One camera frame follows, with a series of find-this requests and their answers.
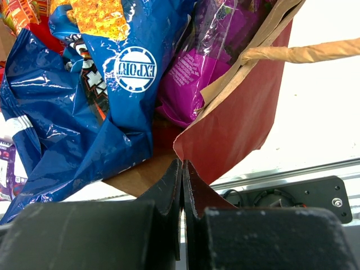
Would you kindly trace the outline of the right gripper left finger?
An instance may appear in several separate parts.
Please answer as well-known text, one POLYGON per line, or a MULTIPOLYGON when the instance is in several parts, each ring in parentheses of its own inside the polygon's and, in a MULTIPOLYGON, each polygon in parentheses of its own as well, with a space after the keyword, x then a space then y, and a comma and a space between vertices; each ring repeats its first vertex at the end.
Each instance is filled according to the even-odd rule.
POLYGON ((169 242, 175 260, 180 260, 181 249, 181 212, 182 212, 182 162, 175 159, 164 175, 137 201, 153 201, 161 216, 163 226, 160 235, 169 242))

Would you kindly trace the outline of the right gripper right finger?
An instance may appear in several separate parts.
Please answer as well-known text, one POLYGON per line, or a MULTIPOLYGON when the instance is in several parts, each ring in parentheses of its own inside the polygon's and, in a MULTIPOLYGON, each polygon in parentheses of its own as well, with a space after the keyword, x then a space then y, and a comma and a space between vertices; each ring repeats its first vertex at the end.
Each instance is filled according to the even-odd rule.
POLYGON ((205 209, 236 207, 206 184, 188 160, 183 163, 182 183, 187 268, 211 269, 208 227, 203 219, 205 209))

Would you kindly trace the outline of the red brown paper bag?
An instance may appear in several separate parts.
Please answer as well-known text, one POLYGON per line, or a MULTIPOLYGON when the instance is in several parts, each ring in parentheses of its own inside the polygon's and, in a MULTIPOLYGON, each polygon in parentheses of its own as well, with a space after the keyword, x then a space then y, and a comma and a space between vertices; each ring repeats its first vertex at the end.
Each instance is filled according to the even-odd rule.
POLYGON ((261 148, 275 120, 286 62, 303 64, 359 55, 358 39, 290 48, 291 23, 303 4, 278 1, 241 60, 201 92, 205 103, 195 121, 180 129, 157 120, 156 155, 108 177, 107 184, 139 196, 160 178, 171 158, 191 161, 210 184, 261 148))

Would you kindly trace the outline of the blue Doritos chips bag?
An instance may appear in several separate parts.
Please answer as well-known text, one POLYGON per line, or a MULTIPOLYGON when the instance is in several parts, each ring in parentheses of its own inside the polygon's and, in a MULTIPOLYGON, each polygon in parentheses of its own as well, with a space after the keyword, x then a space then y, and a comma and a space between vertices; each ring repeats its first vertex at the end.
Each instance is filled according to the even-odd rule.
POLYGON ((60 202, 153 154, 160 80, 195 1, 51 1, 59 54, 23 29, 6 61, 1 110, 28 179, 1 219, 60 202))

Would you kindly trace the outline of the purple grape candy bag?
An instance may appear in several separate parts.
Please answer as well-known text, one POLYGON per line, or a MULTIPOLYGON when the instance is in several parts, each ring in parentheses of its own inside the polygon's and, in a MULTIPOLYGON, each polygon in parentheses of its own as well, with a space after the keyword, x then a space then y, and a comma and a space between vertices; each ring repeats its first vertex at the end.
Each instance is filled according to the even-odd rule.
POLYGON ((156 110, 187 128, 204 106, 201 91, 236 62, 276 1, 198 1, 171 65, 161 79, 156 110))

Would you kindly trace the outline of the red snack bag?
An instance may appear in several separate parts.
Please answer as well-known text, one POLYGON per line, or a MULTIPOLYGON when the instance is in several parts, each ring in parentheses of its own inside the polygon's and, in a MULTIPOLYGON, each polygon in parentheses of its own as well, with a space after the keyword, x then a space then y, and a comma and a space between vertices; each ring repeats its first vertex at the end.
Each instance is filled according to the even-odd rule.
POLYGON ((1 76, 16 37, 22 29, 30 30, 49 49, 62 54, 63 44, 53 37, 48 26, 50 1, 1 1, 1 76))

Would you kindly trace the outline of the purple cookie packet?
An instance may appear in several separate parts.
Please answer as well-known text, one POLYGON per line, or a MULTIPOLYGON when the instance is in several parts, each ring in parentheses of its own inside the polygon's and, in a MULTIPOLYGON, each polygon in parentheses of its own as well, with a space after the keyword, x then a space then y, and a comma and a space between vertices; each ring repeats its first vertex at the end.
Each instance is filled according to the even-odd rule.
POLYGON ((27 182, 27 176, 15 172, 15 161, 15 145, 1 139, 1 201, 12 201, 27 182))

